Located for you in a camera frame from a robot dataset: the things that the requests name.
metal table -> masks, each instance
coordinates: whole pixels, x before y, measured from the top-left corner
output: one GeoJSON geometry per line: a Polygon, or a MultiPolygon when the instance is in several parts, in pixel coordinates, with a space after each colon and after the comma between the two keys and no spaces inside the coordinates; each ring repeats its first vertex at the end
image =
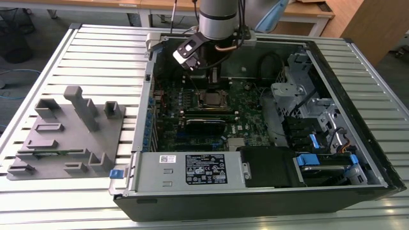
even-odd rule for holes
{"type": "MultiPolygon", "coordinates": [[[[409,191],[330,214],[204,221],[132,222],[112,201],[109,178],[8,181],[8,166],[28,135],[40,98],[64,103],[66,85],[80,85],[94,104],[126,105],[116,164],[128,164],[144,76],[145,37],[162,29],[82,25],[69,29],[0,138],[0,229],[406,229],[409,191]]],[[[261,34],[258,37],[297,39],[261,34]]],[[[409,181],[409,113],[353,44],[314,40],[403,181],[409,181]]]]}

mesh trash can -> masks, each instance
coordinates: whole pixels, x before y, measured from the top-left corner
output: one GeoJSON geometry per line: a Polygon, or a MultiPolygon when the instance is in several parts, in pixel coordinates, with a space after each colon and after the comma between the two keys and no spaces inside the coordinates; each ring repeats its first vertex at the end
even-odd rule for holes
{"type": "Polygon", "coordinates": [[[26,35],[34,31],[32,19],[25,9],[13,8],[8,10],[0,10],[0,20],[8,23],[14,23],[20,32],[26,35]]]}
{"type": "Polygon", "coordinates": [[[32,57],[32,49],[17,24],[13,22],[0,21],[0,57],[13,64],[21,63],[32,57]]]}

desk leg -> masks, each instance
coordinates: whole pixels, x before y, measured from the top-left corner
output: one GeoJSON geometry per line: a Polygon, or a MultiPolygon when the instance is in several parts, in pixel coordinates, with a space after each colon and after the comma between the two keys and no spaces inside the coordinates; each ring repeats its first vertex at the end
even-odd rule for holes
{"type": "Polygon", "coordinates": [[[320,37],[321,33],[322,33],[324,29],[325,29],[328,21],[329,21],[329,18],[318,18],[318,20],[314,23],[314,26],[313,26],[308,36],[320,37]]]}
{"type": "Polygon", "coordinates": [[[57,16],[57,11],[56,10],[46,10],[49,16],[52,19],[56,19],[58,16],[57,16]]]}
{"type": "Polygon", "coordinates": [[[140,9],[141,26],[152,27],[152,14],[149,10],[140,9]]]}

wooden desk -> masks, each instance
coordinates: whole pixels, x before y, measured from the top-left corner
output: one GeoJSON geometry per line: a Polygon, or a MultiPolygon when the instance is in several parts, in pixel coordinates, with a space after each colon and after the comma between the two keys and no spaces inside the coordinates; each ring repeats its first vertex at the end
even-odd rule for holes
{"type": "MultiPolygon", "coordinates": [[[[141,26],[152,27],[153,14],[172,14],[173,0],[0,0],[0,7],[18,7],[46,10],[138,13],[141,26]]],[[[176,15],[194,16],[190,0],[178,0],[176,15]]],[[[281,22],[312,23],[309,36],[320,36],[333,12],[324,12],[314,3],[294,2],[288,5],[281,22]]]]}
{"type": "Polygon", "coordinates": [[[348,37],[376,66],[409,29],[407,0],[326,0],[337,17],[322,36],[348,37]]]}
{"type": "MultiPolygon", "coordinates": [[[[173,0],[140,0],[138,12],[141,16],[141,26],[150,27],[152,14],[172,14],[173,0]]],[[[194,6],[192,0],[178,0],[176,7],[176,15],[194,16],[194,6]]],[[[286,6],[281,22],[312,23],[312,29],[306,35],[320,36],[325,25],[330,18],[334,17],[333,12],[321,11],[316,3],[294,2],[286,6]]]]}

circuit board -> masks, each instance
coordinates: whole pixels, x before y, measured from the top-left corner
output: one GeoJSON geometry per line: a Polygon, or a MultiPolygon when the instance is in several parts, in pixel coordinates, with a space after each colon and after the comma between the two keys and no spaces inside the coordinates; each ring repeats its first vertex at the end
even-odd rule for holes
{"type": "Polygon", "coordinates": [[[225,106],[233,116],[214,112],[212,119],[226,121],[222,135],[201,136],[184,135],[178,131],[181,122],[180,111],[190,112],[200,110],[198,100],[201,91],[184,89],[181,84],[162,82],[156,89],[158,109],[157,128],[160,133],[158,151],[228,151],[228,140],[242,138],[246,146],[270,145],[262,111],[260,106],[261,89],[257,89],[245,80],[232,80],[229,89],[222,93],[226,95],[225,106]]]}

